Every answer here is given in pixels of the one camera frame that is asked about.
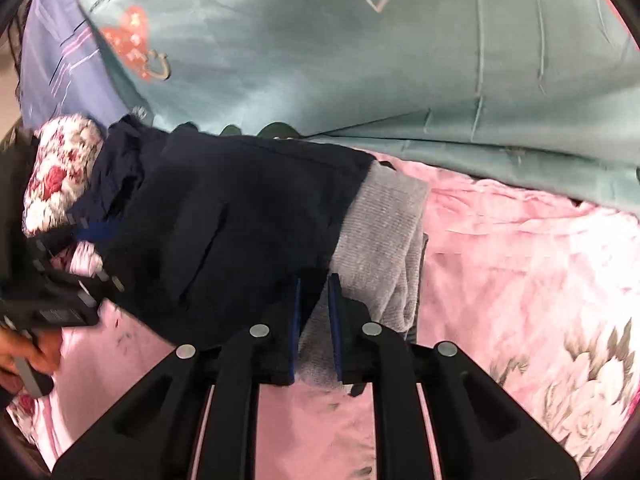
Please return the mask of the left hand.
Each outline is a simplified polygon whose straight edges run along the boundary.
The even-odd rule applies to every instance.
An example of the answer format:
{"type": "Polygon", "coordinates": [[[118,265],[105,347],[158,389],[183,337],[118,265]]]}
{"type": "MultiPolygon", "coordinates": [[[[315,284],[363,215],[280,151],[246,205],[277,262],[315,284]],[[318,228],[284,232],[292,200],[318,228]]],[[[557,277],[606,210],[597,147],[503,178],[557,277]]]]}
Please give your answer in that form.
{"type": "Polygon", "coordinates": [[[52,375],[60,367],[62,330],[38,330],[38,341],[30,339],[13,330],[1,330],[1,388],[9,393],[18,393],[23,382],[18,376],[15,360],[26,359],[38,372],[52,375]]]}

